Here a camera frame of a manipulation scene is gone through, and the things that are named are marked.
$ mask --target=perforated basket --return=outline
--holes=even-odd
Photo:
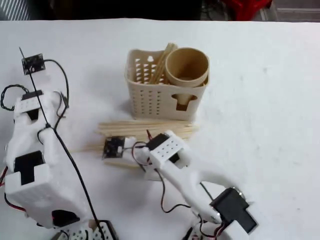
[[[209,77],[198,87],[180,87],[167,82],[163,74],[159,84],[148,84],[163,51],[131,50],[127,57],[125,79],[128,85],[133,116],[152,119],[192,120]],[[188,105],[177,104],[178,94],[190,94]]]

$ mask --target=black plastic part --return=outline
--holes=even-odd
[[[189,230],[186,232],[185,236],[182,238],[182,240],[188,240],[191,233],[192,233],[193,228],[190,227]]]
[[[30,70],[30,73],[36,73],[41,70],[45,70],[45,62],[44,62],[44,57],[42,56],[42,53],[34,56],[29,56],[26,58],[22,59],[22,67],[23,67],[23,72],[24,75],[28,75]]]
[[[31,121],[38,120],[39,109],[40,108],[37,108],[37,109],[33,109],[33,110],[30,110],[30,111],[26,112],[28,114],[29,118],[31,119]]]
[[[31,99],[31,98],[34,98],[36,97],[38,94],[38,96],[41,96],[43,95],[44,93],[41,91],[41,90],[37,90],[36,92],[35,91],[32,91],[32,92],[27,92],[25,94],[22,95],[22,98],[21,100],[27,100],[27,99]]]
[[[156,149],[159,145],[165,142],[169,137],[163,133],[158,134],[154,138],[152,138],[147,144],[146,147],[152,151]]]
[[[118,152],[118,148],[121,147],[124,149],[125,139],[124,136],[107,137],[104,142],[102,157],[104,159],[121,158],[122,152]]]
[[[111,240],[119,240],[119,237],[118,237],[118,235],[117,235],[117,233],[116,233],[116,230],[115,230],[114,226],[112,225],[111,221],[101,220],[101,221],[99,221],[99,222],[105,223],[105,224],[107,225],[107,227],[108,227],[108,229],[109,229],[109,232],[110,232],[110,234],[111,234],[111,237],[112,237]]]
[[[234,188],[224,190],[210,205],[220,213],[226,227],[236,220],[247,233],[250,233],[257,226],[246,211],[249,204]]]
[[[60,228],[80,220],[80,218],[74,212],[61,209],[52,211],[51,215],[53,225]]]
[[[161,145],[162,143],[164,143],[167,139],[169,139],[169,136],[167,136],[166,134],[160,133],[157,136],[155,136],[154,138],[152,138],[147,144],[146,147],[152,151],[154,149],[156,149],[159,145]],[[169,160],[172,163],[176,163],[176,161],[178,161],[179,155],[177,153],[175,153],[172,157],[169,158]]]
[[[41,151],[34,151],[23,156],[18,156],[14,161],[14,172],[20,172],[21,185],[35,181],[35,166],[44,163]]]

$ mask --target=wire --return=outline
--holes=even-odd
[[[61,104],[62,104],[63,94],[62,94],[62,92],[58,92],[58,91],[54,91],[54,93],[59,94],[59,96],[60,96],[59,106],[58,106],[58,108],[56,109],[56,113],[55,113],[55,114],[60,118],[61,115],[59,115],[58,111],[59,111],[59,109],[60,109],[60,107],[61,107]]]
[[[60,65],[60,63],[58,63],[56,60],[53,60],[53,59],[45,59],[43,60],[43,62],[53,62],[55,64],[58,65],[58,67],[61,69],[63,75],[64,75],[64,78],[65,78],[65,86],[66,86],[66,103],[64,105],[64,109],[60,115],[60,117],[58,118],[58,120],[56,121],[55,125],[54,125],[54,129],[57,129],[59,123],[60,123],[60,120],[63,118],[63,115],[65,114],[67,108],[69,107],[69,81],[68,81],[68,77],[67,77],[67,74],[64,70],[64,68]]]
[[[9,89],[9,88],[14,88],[14,87],[17,87],[17,88],[21,88],[22,90],[25,91],[25,93],[29,93],[29,90],[27,88],[25,88],[24,86],[20,85],[20,84],[11,84],[9,86],[6,86],[2,93],[1,93],[1,101],[0,101],[0,105],[1,105],[1,108],[3,108],[4,110],[8,110],[8,111],[14,111],[15,110],[15,106],[12,106],[11,108],[8,108],[4,105],[4,99],[5,99],[5,94],[6,94],[6,91]]]
[[[140,147],[140,146],[136,146],[137,144],[146,144],[144,141],[137,141],[135,142],[135,144],[133,144],[132,148],[131,148],[131,155],[132,158],[136,161],[137,164],[139,164],[139,166],[149,166],[150,164],[148,163],[141,163],[139,162],[136,157],[135,157],[135,148]]]
[[[166,214],[168,214],[168,213],[172,212],[172,211],[173,211],[175,208],[177,208],[177,207],[185,207],[185,208],[190,209],[191,207],[188,206],[188,205],[185,205],[185,204],[177,204],[177,205],[173,206],[173,207],[172,207],[170,210],[168,210],[168,211],[164,209],[164,198],[165,198],[165,193],[166,193],[165,181],[164,181],[163,177],[161,176],[160,172],[158,171],[158,169],[154,169],[154,170],[158,173],[158,175],[159,175],[159,177],[160,177],[160,179],[161,179],[161,182],[162,182],[162,187],[163,187],[162,197],[161,197],[161,209],[162,209],[162,211],[164,211]]]
[[[61,230],[60,232],[63,233],[63,234],[65,234],[65,235],[66,235],[66,239],[69,240],[69,234],[68,234],[68,233],[66,233],[66,232],[63,231],[63,230]]]
[[[216,231],[216,237],[214,238],[215,240],[222,234],[222,232],[226,229],[226,226],[223,224],[219,230]]]
[[[42,128],[42,129],[40,129],[37,133],[36,133],[36,137],[38,138],[38,141],[43,145],[44,143],[40,140],[40,136],[39,136],[39,134],[43,131],[43,130],[45,130],[45,129],[47,129],[48,127],[44,127],[44,128]]]
[[[205,185],[200,182],[201,187],[203,187],[203,189],[205,190],[206,194],[208,194],[209,198],[211,199],[211,201],[214,201],[214,198],[212,197],[212,195],[210,194],[210,192],[208,191],[208,189],[205,187]]]
[[[151,136],[151,133],[148,129],[146,130],[146,134],[148,135],[148,139],[150,141],[152,139],[152,136]]]
[[[20,49],[20,52],[21,52],[21,54],[22,54],[22,56],[23,56],[23,59],[25,59],[25,56],[24,56],[24,54],[23,54],[23,52],[22,52],[22,50],[21,50],[20,47],[19,47],[19,49]],[[45,60],[45,61],[46,61],[46,62],[54,62],[54,63],[56,63],[56,64],[61,68],[61,70],[62,70],[62,72],[63,72],[63,74],[64,74],[64,76],[65,76],[66,88],[67,88],[67,101],[66,101],[67,104],[65,105],[65,107],[64,107],[64,109],[63,109],[63,112],[61,113],[61,116],[58,118],[55,126],[54,126],[54,127],[51,127],[51,125],[50,125],[50,124],[48,123],[48,121],[47,121],[45,112],[44,112],[44,110],[43,110],[43,108],[42,108],[42,104],[41,104],[41,101],[40,101],[40,98],[39,98],[39,95],[38,95],[38,92],[37,92],[37,88],[36,88],[36,86],[35,86],[34,79],[32,78],[32,74],[31,74],[31,72],[30,72],[30,69],[28,68],[28,74],[29,74],[29,76],[30,76],[30,79],[31,79],[31,82],[32,82],[32,85],[33,85],[33,88],[34,88],[34,91],[35,91],[35,94],[36,94],[36,97],[37,97],[37,99],[38,99],[38,101],[39,101],[40,108],[41,108],[42,114],[43,114],[44,119],[45,119],[45,122],[46,122],[46,126],[45,126],[45,127],[46,127],[46,128],[51,128],[51,129],[53,130],[55,136],[56,136],[57,139],[59,140],[62,148],[64,149],[64,151],[65,151],[65,153],[66,153],[66,155],[67,155],[68,158],[70,159],[70,161],[71,161],[71,163],[72,163],[72,165],[73,165],[73,167],[74,167],[74,169],[75,169],[75,171],[76,171],[76,174],[78,175],[78,178],[79,178],[79,180],[80,180],[80,183],[81,183],[81,185],[82,185],[82,188],[83,188],[83,191],[84,191],[84,193],[85,193],[85,196],[86,196],[86,199],[87,199],[87,201],[88,201],[88,204],[89,204],[89,206],[90,206],[90,209],[91,209],[91,212],[92,212],[92,215],[93,215],[95,224],[97,225],[97,227],[98,227],[98,229],[99,229],[99,232],[101,233],[102,239],[105,240],[106,238],[105,238],[104,232],[103,232],[103,230],[102,230],[102,228],[101,228],[101,226],[100,226],[100,224],[99,224],[99,220],[97,219],[97,216],[96,216],[94,207],[93,207],[93,205],[92,205],[92,203],[91,203],[91,199],[90,199],[89,193],[88,193],[88,191],[87,191],[87,188],[86,188],[86,185],[85,185],[85,183],[84,183],[84,180],[83,180],[83,178],[82,178],[82,176],[81,176],[81,173],[80,173],[80,171],[79,171],[79,169],[78,169],[78,166],[77,166],[75,160],[73,159],[73,157],[71,156],[71,154],[70,154],[68,148],[66,147],[64,141],[62,140],[62,138],[60,137],[60,135],[59,135],[58,132],[57,132],[57,126],[58,126],[58,124],[59,124],[59,121],[60,121],[60,119],[63,117],[63,115],[64,115],[64,113],[65,113],[65,111],[66,111],[66,109],[67,109],[67,106],[69,105],[69,84],[68,84],[68,78],[67,78],[67,76],[66,76],[65,71],[63,70],[63,68],[61,67],[61,65],[60,65],[58,62],[56,62],[55,60],[51,60],[51,59],[48,59],[48,60]]]
[[[12,208],[14,208],[16,210],[20,210],[20,211],[25,212],[25,213],[27,212],[23,207],[14,205],[11,202],[9,202],[8,199],[7,199],[6,193],[4,193],[4,200],[5,200],[6,204],[8,204],[10,207],[12,207]]]
[[[4,180],[4,178],[5,178],[6,174],[7,174],[7,171],[8,171],[8,167],[6,166],[6,167],[4,168],[1,176],[0,176],[0,185],[1,185],[1,186],[4,185],[3,180]],[[14,209],[16,209],[16,210],[20,210],[20,211],[26,212],[26,210],[25,210],[23,207],[14,205],[14,204],[12,204],[11,202],[9,202],[9,200],[7,199],[6,193],[4,193],[4,201],[5,201],[6,204],[8,204],[10,207],[12,207],[12,208],[14,208]]]
[[[5,178],[6,174],[7,174],[7,171],[8,171],[8,167],[6,166],[3,169],[2,173],[1,173],[1,176],[0,176],[0,184],[2,184],[2,181],[4,180],[4,178]]]
[[[205,236],[206,238],[213,238],[213,239],[216,240],[217,237],[219,237],[219,236],[222,234],[222,232],[224,231],[224,229],[225,229],[225,227],[224,227],[225,223],[222,222],[221,225],[218,226],[218,227],[214,230],[213,235],[204,233],[203,230],[202,230],[202,227],[203,227],[203,225],[204,225],[204,220],[203,220],[203,218],[200,216],[200,214],[199,214],[198,216],[199,216],[199,218],[200,218],[200,228],[199,228],[200,233],[201,233],[203,236]]]

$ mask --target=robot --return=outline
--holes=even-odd
[[[65,102],[59,92],[38,90],[48,122],[54,125]],[[35,92],[15,102],[13,136],[6,146],[5,193],[38,225],[62,228],[86,221],[85,196],[77,190],[77,175],[54,132],[46,128]]]

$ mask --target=basket hole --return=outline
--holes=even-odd
[[[151,63],[151,62],[154,61],[154,58],[153,58],[152,56],[149,56],[148,59],[147,59],[147,61]]]
[[[195,96],[195,95],[190,95],[191,97],[190,97],[190,99],[188,100],[188,102],[185,104],[185,105],[182,105],[182,104],[179,104],[179,102],[178,102],[178,94],[173,94],[171,97],[173,98],[173,99],[176,99],[177,101],[176,101],[176,108],[175,108],[175,110],[177,110],[177,111],[187,111],[187,109],[188,109],[188,105],[189,105],[189,103],[190,103],[190,101],[194,101],[194,100],[197,100],[198,99],[198,97],[197,96]]]

